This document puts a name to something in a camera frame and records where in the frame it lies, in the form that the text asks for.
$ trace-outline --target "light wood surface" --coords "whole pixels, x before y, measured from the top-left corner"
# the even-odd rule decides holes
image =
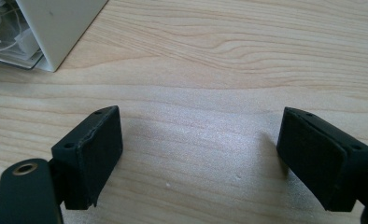
[[[291,106],[368,145],[368,1],[110,0],[56,73],[0,65],[0,174],[109,105],[124,152],[66,223],[359,223],[276,141]]]

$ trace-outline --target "screw hole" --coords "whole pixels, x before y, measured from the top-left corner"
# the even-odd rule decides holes
[[[70,148],[70,147],[73,147],[74,146],[74,143],[67,143],[64,145],[65,148]]]
[[[14,171],[13,174],[14,175],[27,175],[32,173],[36,168],[37,168],[37,164],[34,162],[31,163],[25,163],[19,167],[17,167]]]
[[[353,147],[354,149],[361,150],[361,147],[359,147],[358,145],[352,145],[352,147]]]

